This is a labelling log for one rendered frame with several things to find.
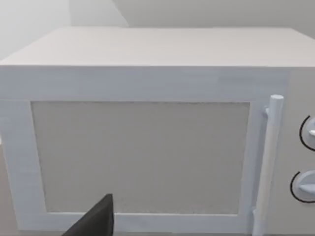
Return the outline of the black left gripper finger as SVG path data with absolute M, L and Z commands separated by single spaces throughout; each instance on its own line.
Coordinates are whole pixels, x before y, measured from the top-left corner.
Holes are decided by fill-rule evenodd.
M 112 194 L 106 194 L 62 236 L 113 236 L 114 201 Z

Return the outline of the pale microwave door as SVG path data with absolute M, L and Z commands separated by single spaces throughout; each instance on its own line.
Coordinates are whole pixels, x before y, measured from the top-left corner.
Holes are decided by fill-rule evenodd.
M 116 230 L 250 232 L 263 108 L 289 70 L 0 65 L 17 227 L 64 231 L 106 192 Z

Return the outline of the pale microwave oven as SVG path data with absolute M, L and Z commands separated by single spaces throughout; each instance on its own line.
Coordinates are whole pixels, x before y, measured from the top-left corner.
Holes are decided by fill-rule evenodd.
M 292 29 L 70 27 L 44 36 L 0 61 L 0 65 L 258 66 L 288 69 L 265 234 L 315 236 L 315 204 L 298 202 L 289 189 L 297 172 L 315 170 L 315 152 L 306 149 L 299 140 L 299 127 L 304 118 L 308 115 L 315 117 L 314 39 Z M 264 139 L 255 166 L 257 178 L 254 181 L 251 227 L 250 232 L 244 235 L 252 235 L 268 106 L 269 103 L 263 108 L 261 128 Z

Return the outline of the pale microwave knob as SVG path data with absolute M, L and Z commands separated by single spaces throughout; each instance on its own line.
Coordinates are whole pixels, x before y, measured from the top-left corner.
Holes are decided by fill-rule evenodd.
M 292 197 L 304 204 L 315 204 L 315 170 L 297 172 L 289 185 Z
M 299 140 L 301 144 L 308 150 L 315 152 L 315 147 L 305 142 L 304 138 L 313 138 L 315 140 L 315 117 L 306 116 L 299 127 Z

